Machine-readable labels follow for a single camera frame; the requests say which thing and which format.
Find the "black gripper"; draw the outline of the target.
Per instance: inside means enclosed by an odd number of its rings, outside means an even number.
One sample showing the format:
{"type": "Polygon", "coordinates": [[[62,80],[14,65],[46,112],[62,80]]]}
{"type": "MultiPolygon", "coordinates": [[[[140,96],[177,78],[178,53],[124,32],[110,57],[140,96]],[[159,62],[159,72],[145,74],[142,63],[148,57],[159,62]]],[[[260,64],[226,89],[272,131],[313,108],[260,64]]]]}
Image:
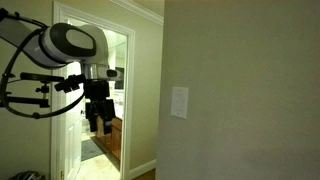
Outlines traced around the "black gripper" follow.
{"type": "MultiPolygon", "coordinates": [[[[109,83],[104,80],[87,80],[84,83],[84,93],[87,99],[105,99],[110,95],[109,83]]],[[[89,122],[90,131],[97,131],[97,111],[93,102],[85,104],[86,119],[89,122]]],[[[106,99],[102,105],[103,129],[105,134],[112,131],[112,119],[115,117],[114,102],[112,99],[106,99]]]]}

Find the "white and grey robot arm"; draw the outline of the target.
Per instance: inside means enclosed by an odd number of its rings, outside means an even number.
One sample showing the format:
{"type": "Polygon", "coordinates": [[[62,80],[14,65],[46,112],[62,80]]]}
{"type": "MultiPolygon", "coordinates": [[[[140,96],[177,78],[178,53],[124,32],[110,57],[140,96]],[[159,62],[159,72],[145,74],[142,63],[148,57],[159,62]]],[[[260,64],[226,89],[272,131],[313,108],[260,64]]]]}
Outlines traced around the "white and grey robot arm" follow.
{"type": "Polygon", "coordinates": [[[12,97],[7,91],[9,80],[14,77],[13,66],[20,54],[25,54],[36,65],[46,69],[59,69],[70,63],[81,66],[79,75],[68,78],[42,74],[20,74],[23,80],[39,81],[43,84],[53,82],[57,91],[66,93],[81,88],[82,96],[88,100],[85,110],[90,130],[97,130],[97,118],[103,120],[105,133],[111,131],[115,117],[114,102],[110,98],[109,83],[121,81],[123,73],[108,65],[108,44],[104,32],[92,25],[74,26],[56,23],[47,26],[39,21],[21,17],[19,14],[3,12],[0,18],[0,37],[16,47],[1,77],[1,106],[9,112],[20,115],[11,103],[36,104],[48,106],[45,98],[12,97]]]}

